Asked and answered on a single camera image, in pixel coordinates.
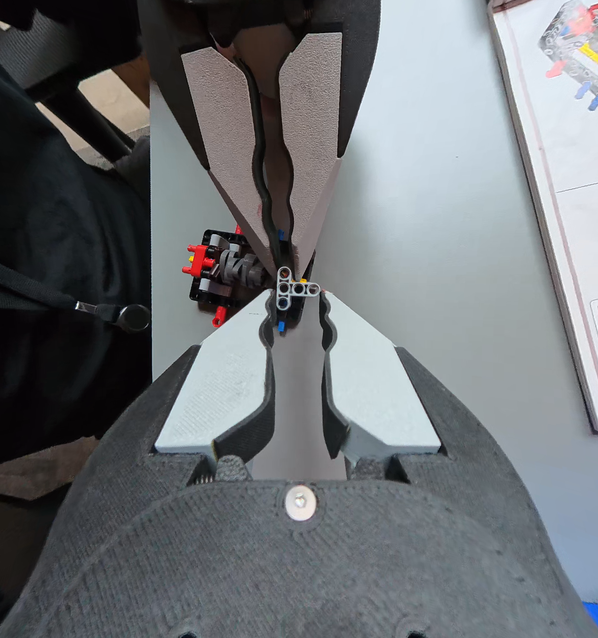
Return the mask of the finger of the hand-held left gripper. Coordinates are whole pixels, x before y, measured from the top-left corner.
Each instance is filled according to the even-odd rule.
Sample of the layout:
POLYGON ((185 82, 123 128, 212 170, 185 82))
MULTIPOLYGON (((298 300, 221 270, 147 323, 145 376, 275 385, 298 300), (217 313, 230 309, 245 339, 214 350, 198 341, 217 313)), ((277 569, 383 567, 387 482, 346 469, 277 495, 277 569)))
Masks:
POLYGON ((271 197, 263 176, 265 138, 250 69, 213 47, 182 54, 211 179, 269 272, 281 266, 271 197))
POLYGON ((279 71, 282 135, 293 169, 290 243, 296 277, 309 267, 341 167, 342 40, 342 33, 307 34, 279 71))

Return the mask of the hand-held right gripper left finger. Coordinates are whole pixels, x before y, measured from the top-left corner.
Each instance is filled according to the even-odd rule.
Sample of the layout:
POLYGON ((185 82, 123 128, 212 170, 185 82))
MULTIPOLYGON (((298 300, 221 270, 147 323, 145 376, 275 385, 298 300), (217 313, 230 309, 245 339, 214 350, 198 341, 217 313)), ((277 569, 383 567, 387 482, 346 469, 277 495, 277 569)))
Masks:
POLYGON ((274 432, 273 292, 265 290, 200 344, 155 449, 252 461, 274 432))

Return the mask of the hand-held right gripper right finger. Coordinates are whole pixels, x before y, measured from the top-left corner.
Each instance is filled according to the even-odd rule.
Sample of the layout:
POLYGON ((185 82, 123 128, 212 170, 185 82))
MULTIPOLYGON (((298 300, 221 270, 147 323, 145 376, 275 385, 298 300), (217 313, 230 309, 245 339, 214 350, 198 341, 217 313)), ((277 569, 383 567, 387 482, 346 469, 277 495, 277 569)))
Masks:
POLYGON ((397 454, 438 453, 441 441, 390 339, 328 291, 320 294, 320 324, 323 435, 330 457, 387 461, 397 454))

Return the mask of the grey T-shaped lego beam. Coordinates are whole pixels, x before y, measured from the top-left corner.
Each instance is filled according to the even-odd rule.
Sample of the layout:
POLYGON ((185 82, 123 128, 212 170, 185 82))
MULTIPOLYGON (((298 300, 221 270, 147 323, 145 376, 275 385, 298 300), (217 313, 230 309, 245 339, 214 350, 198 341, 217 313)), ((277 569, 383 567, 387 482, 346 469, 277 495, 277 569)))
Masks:
POLYGON ((277 272, 276 307, 288 311, 295 299, 317 297, 321 287, 306 279, 294 280, 289 267, 280 267, 277 272))

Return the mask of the lego engine frame assembly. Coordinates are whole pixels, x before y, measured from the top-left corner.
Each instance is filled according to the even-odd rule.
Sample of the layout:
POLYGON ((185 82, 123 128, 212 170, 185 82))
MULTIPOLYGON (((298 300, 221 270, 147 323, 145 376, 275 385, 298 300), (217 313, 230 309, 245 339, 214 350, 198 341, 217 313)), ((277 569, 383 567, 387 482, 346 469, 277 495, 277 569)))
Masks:
MULTIPOLYGON (((189 263, 182 271, 192 277, 189 297, 201 310, 214 313, 214 328, 223 326, 263 291, 274 291, 276 307, 277 273, 265 269, 240 227, 233 233, 206 230, 201 242, 188 245, 187 251, 189 263)), ((298 325, 311 298, 295 299, 288 311, 276 307, 281 336, 298 325)))

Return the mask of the lego instruction booklet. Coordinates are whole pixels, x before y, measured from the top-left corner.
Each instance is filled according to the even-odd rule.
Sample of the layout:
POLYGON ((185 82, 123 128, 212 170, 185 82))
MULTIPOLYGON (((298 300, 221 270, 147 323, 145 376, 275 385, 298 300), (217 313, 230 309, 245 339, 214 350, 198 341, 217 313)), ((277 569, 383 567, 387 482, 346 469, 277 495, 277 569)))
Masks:
POLYGON ((598 1, 488 1, 560 314, 598 433, 598 1))

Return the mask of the person's left hand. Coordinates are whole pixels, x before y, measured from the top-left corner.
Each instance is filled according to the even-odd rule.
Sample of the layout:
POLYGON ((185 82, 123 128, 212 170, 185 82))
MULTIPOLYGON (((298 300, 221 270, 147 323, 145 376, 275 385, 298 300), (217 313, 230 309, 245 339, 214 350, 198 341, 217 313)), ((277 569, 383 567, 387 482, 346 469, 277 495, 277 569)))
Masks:
POLYGON ((243 60, 252 71, 260 94, 279 100, 279 68, 296 46, 295 35, 285 23, 241 29, 231 44, 217 49, 226 58, 243 60))

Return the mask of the wooden table support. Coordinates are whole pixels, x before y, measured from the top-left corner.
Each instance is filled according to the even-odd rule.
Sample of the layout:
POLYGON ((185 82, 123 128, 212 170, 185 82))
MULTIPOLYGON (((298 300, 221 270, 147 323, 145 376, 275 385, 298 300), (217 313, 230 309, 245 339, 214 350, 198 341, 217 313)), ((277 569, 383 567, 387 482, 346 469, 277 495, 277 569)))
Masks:
POLYGON ((124 64, 112 67, 111 70, 140 99, 145 107, 150 108, 151 74, 149 62, 144 53, 124 64))

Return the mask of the black office chair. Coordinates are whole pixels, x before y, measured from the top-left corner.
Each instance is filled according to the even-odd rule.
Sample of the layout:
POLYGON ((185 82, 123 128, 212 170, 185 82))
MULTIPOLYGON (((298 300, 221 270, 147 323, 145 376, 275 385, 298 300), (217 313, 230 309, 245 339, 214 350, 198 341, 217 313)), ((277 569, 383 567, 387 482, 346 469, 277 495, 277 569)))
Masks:
POLYGON ((109 162, 133 150, 134 141, 79 90, 81 82, 112 67, 88 59, 74 30, 34 9, 31 1, 0 1, 0 64, 34 102, 109 162))

